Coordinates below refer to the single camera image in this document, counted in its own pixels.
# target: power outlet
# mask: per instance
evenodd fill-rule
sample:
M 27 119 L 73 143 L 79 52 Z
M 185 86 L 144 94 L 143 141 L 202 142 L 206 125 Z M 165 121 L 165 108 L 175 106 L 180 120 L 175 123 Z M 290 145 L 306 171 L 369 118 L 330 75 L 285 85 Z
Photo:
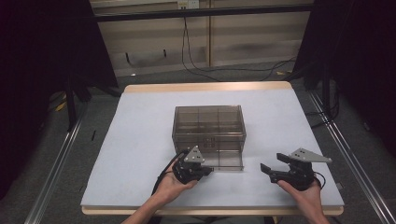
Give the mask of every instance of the power outlet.
M 189 9 L 199 8 L 199 0 L 189 0 Z
M 181 0 L 177 1 L 177 9 L 188 9 L 189 8 L 189 0 Z

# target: person's left hand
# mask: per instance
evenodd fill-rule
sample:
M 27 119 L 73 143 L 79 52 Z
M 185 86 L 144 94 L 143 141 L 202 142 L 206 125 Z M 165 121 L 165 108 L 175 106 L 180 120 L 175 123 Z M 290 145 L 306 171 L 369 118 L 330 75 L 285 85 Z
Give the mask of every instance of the person's left hand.
M 175 162 L 176 161 L 174 161 L 172 165 L 170 165 L 166 170 L 166 175 L 163 177 L 163 180 L 161 181 L 157 190 L 152 195 L 152 197 L 155 197 L 162 205 L 172 202 L 180 195 L 181 192 L 186 189 L 193 188 L 198 183 L 197 180 L 192 180 L 186 185 L 180 183 L 172 171 L 172 167 L 174 166 Z

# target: hand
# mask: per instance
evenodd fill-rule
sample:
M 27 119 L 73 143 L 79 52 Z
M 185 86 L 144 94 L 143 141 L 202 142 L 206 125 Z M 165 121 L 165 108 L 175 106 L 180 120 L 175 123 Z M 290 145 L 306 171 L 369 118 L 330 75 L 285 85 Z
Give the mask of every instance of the hand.
M 279 180 L 277 184 L 293 197 L 303 216 L 309 223 L 329 223 L 323 214 L 320 200 L 320 186 L 314 181 L 309 189 L 299 191 L 288 182 Z
M 176 161 L 177 160 L 175 160 L 166 170 L 166 175 L 163 177 L 163 180 L 161 181 L 157 190 L 152 195 L 152 197 L 158 200 L 158 202 L 162 205 L 172 202 L 180 195 L 181 192 L 186 189 L 192 189 L 198 183 L 197 180 L 192 180 L 186 185 L 180 183 L 172 171 L 172 167 Z

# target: human arm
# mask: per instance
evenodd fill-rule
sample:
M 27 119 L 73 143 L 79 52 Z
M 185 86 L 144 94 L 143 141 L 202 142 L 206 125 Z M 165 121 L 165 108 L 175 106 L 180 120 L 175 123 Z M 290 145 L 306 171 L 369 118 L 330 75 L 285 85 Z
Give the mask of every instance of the human arm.
M 309 189 L 299 191 L 288 182 L 279 180 L 277 184 L 293 197 L 299 210 L 310 224 L 329 224 L 324 216 L 320 200 L 320 186 L 314 181 Z
M 157 190 L 148 200 L 140 206 L 132 215 L 130 215 L 123 224 L 144 224 L 148 223 L 155 212 L 176 199 L 181 192 L 191 189 L 197 184 L 196 180 L 192 180 L 186 185 L 180 183 L 172 172 L 173 164 L 167 169 L 166 175 L 163 177 Z

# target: black horizontal bar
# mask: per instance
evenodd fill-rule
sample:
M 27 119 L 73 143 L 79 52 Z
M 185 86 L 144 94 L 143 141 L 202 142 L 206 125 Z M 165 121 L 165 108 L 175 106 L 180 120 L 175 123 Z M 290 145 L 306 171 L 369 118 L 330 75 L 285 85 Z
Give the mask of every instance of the black horizontal bar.
M 187 18 L 187 17 L 205 17 L 205 16 L 227 16 L 243 14 L 262 14 L 262 13 L 279 13 L 279 12 L 301 12 L 312 11 L 318 7 L 334 7 L 336 4 L 300 4 L 300 5 L 281 5 L 268 7 L 221 7 L 221 8 L 199 8 L 186 10 L 166 10 L 153 12 L 137 13 L 118 13 L 118 14 L 101 14 L 88 20 L 95 21 L 139 21 L 152 19 L 169 19 L 169 18 Z

